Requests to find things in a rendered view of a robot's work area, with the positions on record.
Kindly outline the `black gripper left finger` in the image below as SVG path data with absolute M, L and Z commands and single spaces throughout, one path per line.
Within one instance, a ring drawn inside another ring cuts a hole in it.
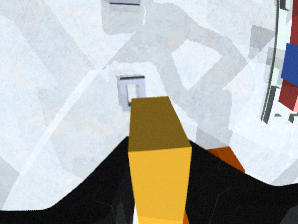
M 129 136 L 81 184 L 43 210 L 1 210 L 0 224 L 133 224 Z

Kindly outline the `yellow rectangular block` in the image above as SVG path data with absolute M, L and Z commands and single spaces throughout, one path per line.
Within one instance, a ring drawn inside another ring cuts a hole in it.
M 128 155 L 138 224 L 182 224 L 190 153 L 168 96 L 132 99 Z

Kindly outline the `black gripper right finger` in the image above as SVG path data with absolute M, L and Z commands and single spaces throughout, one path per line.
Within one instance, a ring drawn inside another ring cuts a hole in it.
M 189 141 L 189 224 L 298 224 L 298 183 L 263 183 Z

